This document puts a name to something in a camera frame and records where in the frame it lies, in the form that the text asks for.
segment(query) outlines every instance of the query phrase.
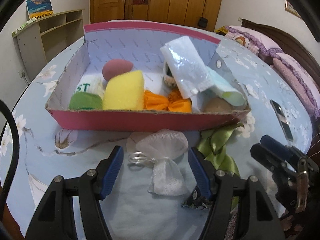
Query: yellow sponge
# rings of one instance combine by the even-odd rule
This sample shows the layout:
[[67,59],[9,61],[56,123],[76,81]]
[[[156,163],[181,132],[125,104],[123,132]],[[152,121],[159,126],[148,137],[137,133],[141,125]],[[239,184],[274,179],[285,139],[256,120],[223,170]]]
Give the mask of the yellow sponge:
[[102,101],[103,110],[143,110],[144,79],[141,70],[111,78]]

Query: wall shelf unit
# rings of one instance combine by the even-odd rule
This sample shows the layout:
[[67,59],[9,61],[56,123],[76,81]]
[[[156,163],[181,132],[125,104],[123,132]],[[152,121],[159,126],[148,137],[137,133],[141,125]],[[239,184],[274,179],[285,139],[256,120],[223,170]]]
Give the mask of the wall shelf unit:
[[18,39],[30,80],[33,80],[50,60],[84,35],[83,10],[39,18],[13,36]]

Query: landscape picture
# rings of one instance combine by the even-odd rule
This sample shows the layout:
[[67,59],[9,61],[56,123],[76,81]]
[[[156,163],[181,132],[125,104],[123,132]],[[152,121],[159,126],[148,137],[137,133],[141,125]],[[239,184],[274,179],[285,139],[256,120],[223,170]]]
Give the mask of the landscape picture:
[[39,19],[53,14],[50,0],[27,0],[29,18]]

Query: framed painting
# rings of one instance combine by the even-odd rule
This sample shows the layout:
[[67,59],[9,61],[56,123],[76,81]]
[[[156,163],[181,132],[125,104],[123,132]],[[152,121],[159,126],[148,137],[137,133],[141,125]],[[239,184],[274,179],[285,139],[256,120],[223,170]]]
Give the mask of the framed painting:
[[26,3],[30,19],[33,17],[39,19],[53,14],[50,0],[27,0]]
[[289,3],[287,0],[285,0],[285,10],[302,19],[298,12],[293,8],[291,3]]

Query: smartphone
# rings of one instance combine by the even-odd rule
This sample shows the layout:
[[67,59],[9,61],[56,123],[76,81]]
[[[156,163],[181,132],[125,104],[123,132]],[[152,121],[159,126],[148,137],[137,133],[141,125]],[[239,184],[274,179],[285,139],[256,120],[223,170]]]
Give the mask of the smartphone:
[[282,130],[284,132],[284,136],[289,140],[289,141],[293,141],[293,136],[292,136],[292,133],[291,133],[291,130],[290,130],[290,127],[288,125],[288,121],[287,121],[287,118],[285,117],[283,111],[282,111],[282,108],[281,106],[273,101],[273,100],[270,100],[270,103],[274,109],[274,111],[276,112],[276,116],[279,120],[279,123],[282,127]]

